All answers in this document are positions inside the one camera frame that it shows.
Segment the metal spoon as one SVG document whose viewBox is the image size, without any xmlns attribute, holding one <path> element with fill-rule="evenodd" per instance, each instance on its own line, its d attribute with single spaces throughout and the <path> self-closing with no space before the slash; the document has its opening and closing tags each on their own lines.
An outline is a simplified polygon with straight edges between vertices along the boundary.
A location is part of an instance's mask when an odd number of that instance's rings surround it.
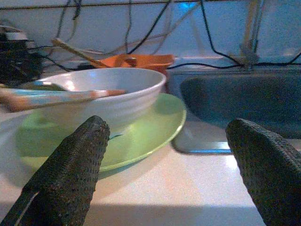
<svg viewBox="0 0 301 226">
<path fill-rule="evenodd" d="M 0 89 L 0 102 L 11 112 L 53 105 L 81 103 L 103 97 L 125 94 L 125 90 L 48 91 L 30 89 Z"/>
</svg>

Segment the steel kitchen sink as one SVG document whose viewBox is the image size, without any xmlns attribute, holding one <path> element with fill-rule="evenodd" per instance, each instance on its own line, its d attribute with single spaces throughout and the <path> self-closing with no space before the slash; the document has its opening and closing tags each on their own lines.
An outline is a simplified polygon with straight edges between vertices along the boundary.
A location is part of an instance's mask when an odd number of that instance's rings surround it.
<svg viewBox="0 0 301 226">
<path fill-rule="evenodd" d="M 225 129 L 236 118 L 278 133 L 301 151 L 301 66 L 172 69 L 171 94 L 187 119 L 173 140 L 181 153 L 229 154 Z"/>
</svg>

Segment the orange bowl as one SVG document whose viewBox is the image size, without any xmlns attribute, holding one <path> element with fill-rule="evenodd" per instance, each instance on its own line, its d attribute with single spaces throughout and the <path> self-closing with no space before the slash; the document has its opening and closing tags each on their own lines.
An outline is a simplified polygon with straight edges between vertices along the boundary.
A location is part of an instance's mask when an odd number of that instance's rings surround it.
<svg viewBox="0 0 301 226">
<path fill-rule="evenodd" d="M 114 55 L 105 59 L 100 60 L 102 63 L 108 65 L 112 68 L 117 68 L 119 66 L 119 57 L 123 55 Z M 133 57 L 137 59 L 137 66 L 136 68 L 143 68 L 154 70 L 160 72 L 166 76 L 168 80 L 169 76 L 167 74 L 167 68 L 174 63 L 175 57 L 174 55 L 138 55 L 138 54 L 131 54 Z"/>
</svg>

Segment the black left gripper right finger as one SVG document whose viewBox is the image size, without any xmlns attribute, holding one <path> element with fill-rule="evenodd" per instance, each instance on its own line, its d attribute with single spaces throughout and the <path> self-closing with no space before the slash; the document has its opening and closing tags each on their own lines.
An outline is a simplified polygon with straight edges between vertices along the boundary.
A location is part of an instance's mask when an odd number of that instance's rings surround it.
<svg viewBox="0 0 301 226">
<path fill-rule="evenodd" d="M 226 137 L 243 183 L 266 226 L 301 226 L 301 153 L 279 134 L 245 119 Z"/>
</svg>

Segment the white bowl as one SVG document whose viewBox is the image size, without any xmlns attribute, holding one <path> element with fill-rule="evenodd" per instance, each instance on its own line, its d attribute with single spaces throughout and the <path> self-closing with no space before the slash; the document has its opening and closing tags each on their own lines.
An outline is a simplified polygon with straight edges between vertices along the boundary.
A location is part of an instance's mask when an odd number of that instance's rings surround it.
<svg viewBox="0 0 301 226">
<path fill-rule="evenodd" d="M 62 73 L 43 80 L 70 91 L 124 90 L 125 94 L 119 96 L 45 107 L 31 113 L 41 123 L 54 123 L 69 131 L 97 115 L 109 124 L 112 133 L 118 134 L 150 110 L 166 83 L 166 76 L 149 69 L 103 68 Z"/>
</svg>

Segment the green plate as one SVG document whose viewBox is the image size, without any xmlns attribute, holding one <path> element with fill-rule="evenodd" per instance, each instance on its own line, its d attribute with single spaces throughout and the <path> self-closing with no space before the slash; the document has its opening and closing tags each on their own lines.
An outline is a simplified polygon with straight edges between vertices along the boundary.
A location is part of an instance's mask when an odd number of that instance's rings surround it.
<svg viewBox="0 0 301 226">
<path fill-rule="evenodd" d="M 176 137 L 185 120 L 183 101 L 161 93 L 143 117 L 131 124 L 123 135 L 108 142 L 100 171 L 124 167 L 151 155 Z M 41 113 L 34 112 L 16 131 L 16 150 L 26 165 L 37 170 L 69 134 L 69 131 L 46 121 Z"/>
</svg>

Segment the black labelled power adapter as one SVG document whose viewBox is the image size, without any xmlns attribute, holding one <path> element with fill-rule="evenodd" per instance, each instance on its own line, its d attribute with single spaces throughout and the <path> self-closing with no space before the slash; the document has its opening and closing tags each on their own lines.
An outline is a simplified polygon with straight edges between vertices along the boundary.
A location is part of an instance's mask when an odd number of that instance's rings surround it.
<svg viewBox="0 0 301 226">
<path fill-rule="evenodd" d="M 0 83 L 16 85 L 41 78 L 42 60 L 27 34 L 0 24 Z"/>
</svg>

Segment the sink faucet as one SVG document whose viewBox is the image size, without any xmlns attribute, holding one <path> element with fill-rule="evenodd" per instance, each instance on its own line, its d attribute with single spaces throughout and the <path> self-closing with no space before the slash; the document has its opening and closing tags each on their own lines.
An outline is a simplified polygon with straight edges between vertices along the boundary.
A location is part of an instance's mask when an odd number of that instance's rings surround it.
<svg viewBox="0 0 301 226">
<path fill-rule="evenodd" d="M 265 0 L 249 0 L 243 42 L 239 45 L 239 55 L 229 52 L 245 69 L 252 69 L 259 61 L 257 54 L 258 35 Z"/>
</svg>

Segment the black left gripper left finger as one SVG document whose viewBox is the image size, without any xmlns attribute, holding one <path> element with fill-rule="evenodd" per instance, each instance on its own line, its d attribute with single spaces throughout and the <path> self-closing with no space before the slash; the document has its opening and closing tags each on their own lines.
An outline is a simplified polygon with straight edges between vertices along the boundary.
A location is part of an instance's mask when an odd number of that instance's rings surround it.
<svg viewBox="0 0 301 226">
<path fill-rule="evenodd" d="M 109 136 L 101 117 L 89 117 L 24 185 L 0 226 L 83 226 Z"/>
</svg>

